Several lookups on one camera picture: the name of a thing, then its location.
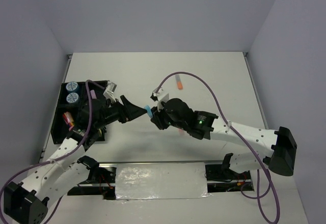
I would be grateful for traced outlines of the blue highlighter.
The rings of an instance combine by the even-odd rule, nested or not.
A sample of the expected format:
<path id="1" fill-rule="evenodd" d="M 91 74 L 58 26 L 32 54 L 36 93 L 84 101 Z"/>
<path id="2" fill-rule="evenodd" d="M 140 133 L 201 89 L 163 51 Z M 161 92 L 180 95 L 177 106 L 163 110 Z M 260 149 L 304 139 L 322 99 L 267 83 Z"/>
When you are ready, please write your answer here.
<path id="1" fill-rule="evenodd" d="M 151 107 L 149 105 L 144 106 L 144 109 L 147 112 L 147 115 L 149 116 L 149 118 L 153 118 L 153 113 L 151 111 Z"/>

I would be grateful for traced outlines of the orange capped highlighter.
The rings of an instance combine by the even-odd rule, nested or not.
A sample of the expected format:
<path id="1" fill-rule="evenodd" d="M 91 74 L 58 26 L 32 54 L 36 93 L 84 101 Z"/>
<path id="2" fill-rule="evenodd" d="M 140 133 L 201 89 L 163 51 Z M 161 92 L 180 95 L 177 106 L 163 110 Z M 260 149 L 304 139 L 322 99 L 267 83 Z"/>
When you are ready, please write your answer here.
<path id="1" fill-rule="evenodd" d="M 175 79 L 176 79 L 177 88 L 179 90 L 182 90 L 183 89 L 183 85 L 182 85 L 182 81 L 181 81 L 180 75 L 179 74 L 176 74 L 175 75 Z"/>

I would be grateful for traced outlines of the purple highlighter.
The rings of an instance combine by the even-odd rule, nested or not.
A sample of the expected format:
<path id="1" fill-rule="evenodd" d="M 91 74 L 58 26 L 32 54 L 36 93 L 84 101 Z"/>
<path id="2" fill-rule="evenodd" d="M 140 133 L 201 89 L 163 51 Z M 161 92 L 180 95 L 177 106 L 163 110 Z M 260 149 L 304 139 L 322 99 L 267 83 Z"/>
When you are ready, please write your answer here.
<path id="1" fill-rule="evenodd" d="M 92 98 L 92 99 L 97 99 L 97 95 L 96 95 L 95 90 L 91 90 L 91 91 L 90 91 L 90 94 L 91 94 L 91 98 Z"/>

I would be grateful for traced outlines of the blue round tape container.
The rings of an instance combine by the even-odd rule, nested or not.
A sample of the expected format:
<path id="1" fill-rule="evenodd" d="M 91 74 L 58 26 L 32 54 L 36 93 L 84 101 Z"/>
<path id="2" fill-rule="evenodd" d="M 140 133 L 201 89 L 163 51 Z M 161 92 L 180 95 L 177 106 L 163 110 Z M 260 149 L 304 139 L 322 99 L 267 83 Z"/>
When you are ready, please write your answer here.
<path id="1" fill-rule="evenodd" d="M 66 102 L 68 104 L 76 104 L 80 100 L 80 96 L 78 93 L 69 93 L 66 97 Z"/>
<path id="2" fill-rule="evenodd" d="M 79 84 L 75 81 L 66 83 L 65 88 L 68 93 L 79 93 Z"/>

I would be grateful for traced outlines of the pink marker tube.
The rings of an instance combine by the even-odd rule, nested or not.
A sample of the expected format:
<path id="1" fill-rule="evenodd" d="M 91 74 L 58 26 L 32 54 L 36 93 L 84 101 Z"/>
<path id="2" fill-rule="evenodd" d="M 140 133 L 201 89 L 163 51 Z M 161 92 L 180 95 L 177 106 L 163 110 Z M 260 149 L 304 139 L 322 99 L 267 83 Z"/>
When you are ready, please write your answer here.
<path id="1" fill-rule="evenodd" d="M 64 112 L 62 116 L 63 116 L 64 122 L 68 126 L 69 130 L 71 130 L 75 126 L 72 114 L 67 111 L 67 112 Z"/>

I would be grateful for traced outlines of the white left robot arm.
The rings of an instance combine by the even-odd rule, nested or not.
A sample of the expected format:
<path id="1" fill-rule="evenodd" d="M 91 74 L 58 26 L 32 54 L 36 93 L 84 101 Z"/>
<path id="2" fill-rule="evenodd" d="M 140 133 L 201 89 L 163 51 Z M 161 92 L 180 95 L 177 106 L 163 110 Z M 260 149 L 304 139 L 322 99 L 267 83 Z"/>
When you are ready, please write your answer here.
<path id="1" fill-rule="evenodd" d="M 45 217 L 54 202 L 72 187 L 84 181 L 93 183 L 98 180 L 101 171 L 99 162 L 85 153 L 105 133 L 105 126 L 115 121 L 130 122 L 147 112 L 124 96 L 112 104 L 90 98 L 86 108 L 86 128 L 76 123 L 45 162 L 30 167 L 33 173 L 19 183 L 10 178 L 1 189 L 2 220 L 8 215 L 18 223 L 48 222 Z"/>

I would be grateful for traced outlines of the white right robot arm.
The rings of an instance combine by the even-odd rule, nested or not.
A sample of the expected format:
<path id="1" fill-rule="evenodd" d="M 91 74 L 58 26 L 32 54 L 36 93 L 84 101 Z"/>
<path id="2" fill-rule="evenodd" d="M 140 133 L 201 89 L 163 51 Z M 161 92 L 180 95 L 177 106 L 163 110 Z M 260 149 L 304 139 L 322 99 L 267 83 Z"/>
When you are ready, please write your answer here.
<path id="1" fill-rule="evenodd" d="M 160 130 L 172 126 L 195 139 L 248 147 L 249 153 L 228 153 L 224 156 L 221 168 L 222 175 L 227 179 L 263 167 L 280 176 L 293 176 L 297 144 L 286 127 L 269 130 L 225 122 L 216 114 L 192 110 L 179 98 L 161 102 L 151 112 L 151 122 Z"/>

